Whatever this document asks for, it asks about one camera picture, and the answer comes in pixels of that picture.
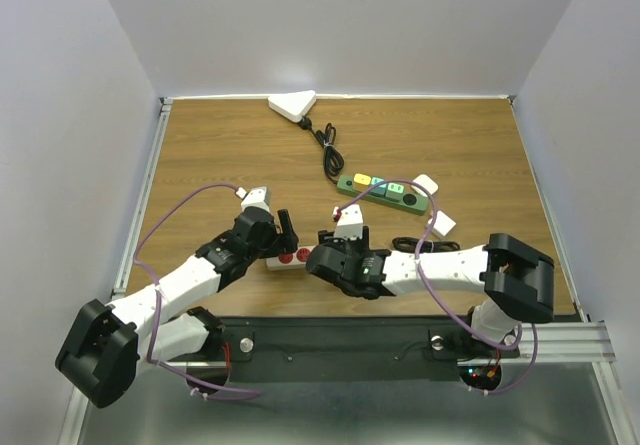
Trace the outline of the white red power strip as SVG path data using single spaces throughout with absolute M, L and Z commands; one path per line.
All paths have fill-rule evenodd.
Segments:
M 314 246 L 299 247 L 293 253 L 280 254 L 267 258 L 266 266 L 270 271 L 304 269 Z

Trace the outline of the green power strip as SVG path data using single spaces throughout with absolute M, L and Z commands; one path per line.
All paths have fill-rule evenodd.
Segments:
M 382 181 L 381 177 L 356 173 L 353 176 L 341 175 L 336 187 L 340 193 L 355 197 L 370 186 Z M 363 197 L 363 200 L 415 215 L 424 215 L 429 208 L 426 197 L 415 193 L 409 185 L 395 182 L 374 188 Z

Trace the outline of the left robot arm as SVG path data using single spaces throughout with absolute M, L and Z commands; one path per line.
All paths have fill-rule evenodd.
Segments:
M 94 299 L 78 311 L 55 359 L 55 367 L 89 401 L 105 408 L 120 399 L 151 358 L 149 345 L 160 327 L 186 325 L 180 339 L 199 358 L 215 357 L 223 336 L 208 313 L 187 312 L 190 305 L 241 279 L 259 259 L 293 253 L 299 239 L 287 210 L 275 214 L 249 206 L 231 229 L 201 245 L 182 265 L 154 276 L 142 290 L 108 304 Z M 179 314 L 187 312 L 184 317 Z

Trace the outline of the white rounded charger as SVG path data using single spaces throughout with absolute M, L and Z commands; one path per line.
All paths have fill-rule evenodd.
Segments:
M 411 188 L 419 195 L 426 197 L 428 194 L 434 195 L 438 189 L 438 184 L 426 174 L 420 174 L 413 179 Z

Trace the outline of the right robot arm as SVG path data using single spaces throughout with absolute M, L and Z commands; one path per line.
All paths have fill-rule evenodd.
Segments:
M 502 341 L 516 327 L 553 321 L 554 268 L 551 257 L 504 233 L 469 249 L 415 254 L 371 249 L 367 229 L 359 239 L 322 232 L 305 265 L 307 273 L 354 298 L 429 292 L 462 326 L 461 346 L 472 355 L 492 347 L 511 350 Z M 482 292 L 486 300 L 462 319 L 437 295 L 439 290 Z

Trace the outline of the white square charger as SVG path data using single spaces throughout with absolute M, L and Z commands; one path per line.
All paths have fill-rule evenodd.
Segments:
M 456 222 L 443 211 L 439 211 L 434 224 L 431 224 L 434 216 L 431 216 L 427 225 L 431 226 L 432 233 L 440 239 L 445 238 L 456 226 Z

